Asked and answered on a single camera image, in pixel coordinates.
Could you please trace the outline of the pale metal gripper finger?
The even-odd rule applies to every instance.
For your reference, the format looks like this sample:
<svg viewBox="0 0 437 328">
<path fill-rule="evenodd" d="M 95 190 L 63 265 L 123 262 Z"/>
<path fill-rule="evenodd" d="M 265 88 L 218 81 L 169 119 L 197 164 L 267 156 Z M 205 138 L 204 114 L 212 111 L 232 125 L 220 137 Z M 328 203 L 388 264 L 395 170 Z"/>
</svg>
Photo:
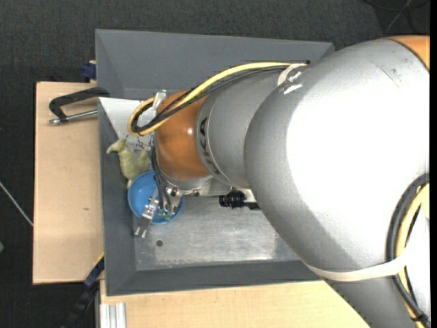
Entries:
<svg viewBox="0 0 437 328">
<path fill-rule="evenodd" d="M 158 206 L 145 206 L 141 216 L 141 238 L 145 238 L 150 228 L 153 218 L 159 209 Z"/>
<path fill-rule="evenodd" d="M 137 219 L 133 228 L 133 234 L 135 236 L 146 236 L 149 227 L 151 226 L 154 218 L 154 207 L 147 205 L 144 207 L 142 215 Z"/>
</svg>

